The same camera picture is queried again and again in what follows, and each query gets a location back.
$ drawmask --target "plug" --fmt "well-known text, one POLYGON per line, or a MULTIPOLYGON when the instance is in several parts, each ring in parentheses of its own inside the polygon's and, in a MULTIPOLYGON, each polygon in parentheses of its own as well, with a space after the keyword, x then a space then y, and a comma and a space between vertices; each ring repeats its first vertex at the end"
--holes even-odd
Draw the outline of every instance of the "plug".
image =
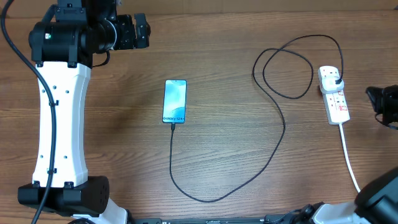
POLYGON ((338 69, 333 66, 322 66, 318 70, 319 86, 323 94, 335 93, 344 88, 344 81, 336 83, 340 79, 338 69))

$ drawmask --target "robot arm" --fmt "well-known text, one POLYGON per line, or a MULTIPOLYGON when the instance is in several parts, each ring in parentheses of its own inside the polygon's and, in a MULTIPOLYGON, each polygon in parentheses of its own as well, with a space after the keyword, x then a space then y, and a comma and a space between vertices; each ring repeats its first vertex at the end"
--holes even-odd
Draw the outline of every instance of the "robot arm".
MULTIPOLYGON (((83 150, 84 107, 93 54, 149 46, 145 15, 116 14, 113 0, 58 0, 29 34, 32 60, 50 87, 57 114, 53 179, 43 211, 95 223, 126 224, 131 216, 109 198, 106 177, 90 177, 83 150)), ((40 143, 30 184, 19 187, 18 201, 38 208, 47 185, 52 120, 46 90, 39 82, 40 143)))
POLYGON ((398 224, 398 167, 365 186, 354 202, 306 205, 284 222, 278 219, 268 215, 264 224, 398 224))

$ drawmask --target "charging cable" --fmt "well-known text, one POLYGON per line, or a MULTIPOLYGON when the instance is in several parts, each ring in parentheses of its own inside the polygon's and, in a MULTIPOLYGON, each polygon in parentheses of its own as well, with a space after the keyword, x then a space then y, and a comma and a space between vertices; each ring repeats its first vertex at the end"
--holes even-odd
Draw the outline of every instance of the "charging cable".
POLYGON ((346 146, 346 138, 344 137, 344 131, 343 131, 343 123, 339 123, 338 127, 340 128, 341 143, 343 143, 344 157, 346 158, 347 168, 348 168, 349 174, 353 180, 355 189, 358 191, 358 193, 360 193, 361 189, 359 188, 358 183, 356 182, 353 169, 351 168, 351 163, 349 162, 347 146, 346 146))
POLYGON ((241 184, 239 187, 236 187, 235 189, 233 189, 232 191, 230 191, 229 193, 227 193, 226 195, 224 195, 224 196, 222 196, 222 197, 220 197, 220 198, 218 198, 218 199, 214 199, 214 200, 200 200, 200 199, 195 198, 195 197, 192 197, 191 195, 189 195, 189 194, 187 194, 186 192, 184 192, 184 191, 177 185, 177 183, 174 181, 174 178, 173 178, 173 175, 172 175, 172 147, 173 147, 173 135, 174 135, 175 123, 172 123, 172 126, 171 126, 172 135, 171 135, 171 140, 170 140, 170 166, 169 166, 170 178, 172 179, 172 182, 173 182, 174 186, 175 186, 181 193, 183 193, 183 194, 184 194, 185 196, 187 196, 188 198, 190 198, 190 199, 192 199, 192 200, 195 200, 195 201, 197 201, 197 202, 203 202, 203 203, 218 202, 218 201, 223 200, 224 198, 228 197, 229 195, 233 194, 235 191, 237 191, 237 190, 241 189, 242 187, 246 186, 248 183, 252 182, 255 178, 257 178, 258 176, 260 176, 260 174, 267 168, 267 166, 268 166, 269 163, 271 162, 272 158, 274 157, 276 151, 278 150, 278 147, 279 147, 280 143, 282 142, 282 140, 283 140, 283 138, 284 138, 284 135, 285 135, 285 132, 286 132, 286 121, 285 121, 284 114, 283 114, 281 108, 279 107, 278 103, 276 102, 276 100, 275 100, 275 99, 274 99, 274 98, 273 98, 273 97, 260 85, 260 83, 258 82, 258 80, 257 80, 257 78, 256 78, 256 76, 255 76, 255 68, 256 68, 256 65, 257 65, 259 59, 261 58, 261 56, 262 56, 264 53, 266 53, 266 52, 268 52, 268 51, 274 51, 274 53, 269 57, 268 61, 266 62, 266 64, 264 65, 264 67, 263 67, 263 69, 262 69, 262 79, 264 80, 265 84, 269 87, 269 89, 270 89, 271 91, 273 91, 275 94, 277 94, 277 95, 279 95, 279 96, 281 96, 281 97, 288 98, 288 99, 291 99, 291 100, 297 100, 297 99, 303 97, 303 96, 307 93, 307 91, 309 91, 309 89, 310 89, 310 87, 311 87, 311 84, 312 84, 312 80, 313 80, 313 66, 312 66, 311 62, 310 62, 308 59, 306 59, 303 55, 300 55, 300 54, 298 54, 298 53, 296 53, 296 52, 294 52, 294 51, 291 51, 291 50, 287 50, 287 49, 285 49, 285 48, 286 48, 288 45, 290 45, 292 42, 294 42, 294 41, 296 41, 296 40, 299 40, 299 39, 302 39, 302 38, 307 38, 307 37, 326 37, 326 38, 331 39, 331 40, 336 44, 336 46, 337 46, 337 48, 338 48, 338 51, 339 51, 339 53, 340 53, 340 59, 341 59, 341 75, 340 75, 340 78, 339 78, 338 80, 336 80, 336 84, 340 84, 340 83, 341 83, 341 81, 342 81, 342 79, 343 79, 343 67, 344 67, 343 53, 341 52, 341 48, 340 48, 340 45, 338 44, 338 42, 337 42, 334 38, 330 37, 329 35, 323 35, 323 34, 305 35, 305 36, 297 37, 297 38, 295 38, 295 39, 293 39, 293 40, 287 42, 286 44, 284 44, 284 45, 283 45, 282 47, 280 47, 280 48, 268 48, 268 49, 263 50, 263 51, 260 53, 260 55, 257 57, 256 61, 254 62, 251 75, 252 75, 252 78, 253 78, 254 82, 256 83, 256 85, 257 85, 257 86, 258 86, 258 87, 259 87, 259 88, 272 100, 272 102, 275 104, 275 106, 276 106, 276 108, 277 108, 277 110, 278 110, 278 112, 279 112, 279 114, 280 114, 280 118, 281 118, 281 120, 282 120, 282 127, 283 127, 282 134, 280 135, 280 139, 279 139, 278 143, 276 144, 276 146, 275 146, 273 152, 271 153, 271 155, 270 155, 270 157, 268 158, 268 160, 267 160, 266 164, 264 165, 264 167, 263 167, 256 175, 254 175, 253 177, 251 177, 251 178, 250 178, 249 180, 247 180, 245 183, 241 184), (308 65, 310 66, 310 68, 311 68, 311 79, 310 79, 310 82, 309 82, 309 84, 308 84, 308 87, 307 87, 307 89, 306 89, 301 95, 299 95, 299 96, 287 96, 287 95, 281 94, 281 93, 279 93, 277 90, 273 89, 273 88, 270 86, 270 84, 267 82, 267 79, 266 79, 266 67, 267 67, 268 63, 272 60, 272 58, 274 58, 274 56, 275 56, 277 53, 279 53, 279 52, 287 52, 287 53, 290 53, 290 54, 294 54, 294 55, 296 55, 296 56, 298 56, 298 57, 304 59, 304 60, 308 63, 308 65))

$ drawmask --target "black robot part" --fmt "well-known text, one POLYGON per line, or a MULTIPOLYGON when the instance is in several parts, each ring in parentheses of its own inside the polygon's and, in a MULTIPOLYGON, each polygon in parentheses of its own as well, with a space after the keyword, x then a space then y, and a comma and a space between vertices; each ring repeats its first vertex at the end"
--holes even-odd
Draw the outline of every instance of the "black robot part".
POLYGON ((150 26, 144 14, 134 18, 136 29, 130 15, 117 15, 112 0, 58 0, 29 34, 32 60, 39 67, 57 61, 92 68, 94 53, 146 48, 150 26))
POLYGON ((355 210, 372 224, 398 223, 398 167, 365 186, 355 199, 355 210))
MULTIPOLYGON (((45 187, 40 183, 27 184, 18 188, 18 202, 37 209, 42 201, 45 187)), ((102 214, 109 200, 109 181, 104 176, 88 177, 79 186, 65 182, 64 188, 52 187, 43 211, 57 213, 63 217, 74 214, 98 217, 102 214)))
POLYGON ((397 129, 390 123, 398 122, 398 85, 386 88, 367 87, 366 93, 371 100, 376 116, 382 114, 382 123, 390 128, 397 129))

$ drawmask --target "white power cord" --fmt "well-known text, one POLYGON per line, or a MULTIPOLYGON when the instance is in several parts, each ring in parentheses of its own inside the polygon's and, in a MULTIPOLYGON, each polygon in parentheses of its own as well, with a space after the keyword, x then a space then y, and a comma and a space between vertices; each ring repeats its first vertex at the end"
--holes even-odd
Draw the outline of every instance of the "white power cord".
POLYGON ((340 128, 341 142, 343 143, 344 156, 346 158, 348 171, 349 171, 349 174, 351 175, 351 178, 352 178, 352 180, 354 182, 355 189, 358 191, 358 193, 360 193, 361 189, 359 188, 358 183, 356 182, 353 169, 351 168, 351 164, 349 163, 349 157, 348 157, 347 146, 346 146, 346 139, 344 137, 344 131, 343 131, 343 123, 339 123, 338 127, 340 128))

